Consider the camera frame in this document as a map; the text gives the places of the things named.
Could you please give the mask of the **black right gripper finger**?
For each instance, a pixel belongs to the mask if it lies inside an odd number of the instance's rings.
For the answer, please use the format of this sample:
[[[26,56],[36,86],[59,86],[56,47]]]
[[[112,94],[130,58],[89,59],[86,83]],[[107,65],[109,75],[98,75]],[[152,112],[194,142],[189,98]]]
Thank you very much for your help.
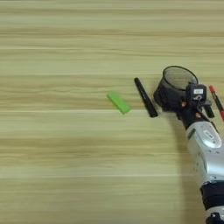
[[[206,100],[206,102],[203,105],[206,114],[209,118],[214,118],[214,112],[212,110],[212,103],[209,100]]]

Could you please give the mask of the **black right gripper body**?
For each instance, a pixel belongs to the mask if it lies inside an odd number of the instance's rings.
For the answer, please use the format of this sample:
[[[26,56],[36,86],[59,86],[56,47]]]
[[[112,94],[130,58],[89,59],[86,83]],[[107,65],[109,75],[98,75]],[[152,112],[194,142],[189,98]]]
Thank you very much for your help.
[[[181,107],[177,111],[177,117],[182,121],[186,130],[194,123],[209,122],[210,120],[203,105],[200,103],[190,104],[186,101],[181,103]]]

